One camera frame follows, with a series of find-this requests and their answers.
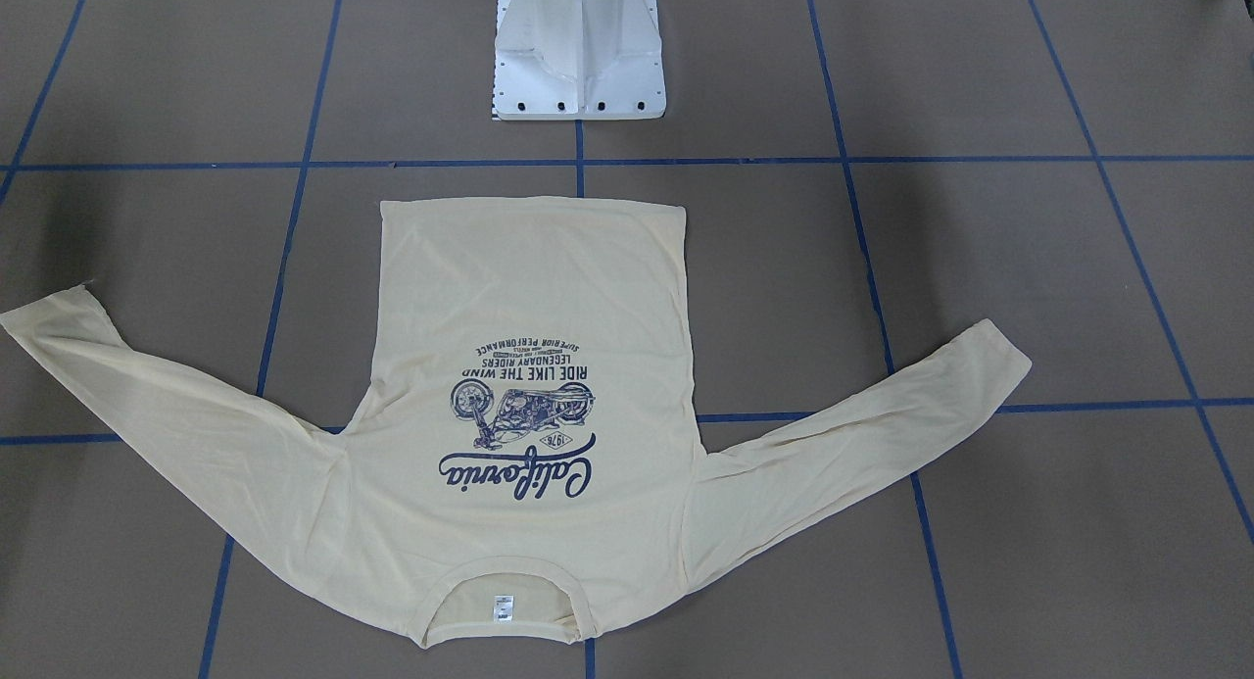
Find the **cream long sleeve shirt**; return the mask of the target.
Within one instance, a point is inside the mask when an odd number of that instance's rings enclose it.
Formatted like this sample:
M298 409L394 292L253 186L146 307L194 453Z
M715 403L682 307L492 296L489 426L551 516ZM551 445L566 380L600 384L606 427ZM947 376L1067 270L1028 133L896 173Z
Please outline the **cream long sleeve shirt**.
M420 648L583 643L653 616L944 456L1032 366L982 320L710 453L683 210L534 197L380 212L370 384L339 433L130 349L84 286L3 328L270 572Z

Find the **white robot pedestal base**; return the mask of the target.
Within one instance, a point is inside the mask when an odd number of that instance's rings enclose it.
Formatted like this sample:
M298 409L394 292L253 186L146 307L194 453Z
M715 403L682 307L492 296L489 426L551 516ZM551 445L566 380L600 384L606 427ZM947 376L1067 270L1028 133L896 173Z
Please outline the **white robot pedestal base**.
M658 120L657 0L498 0L497 120Z

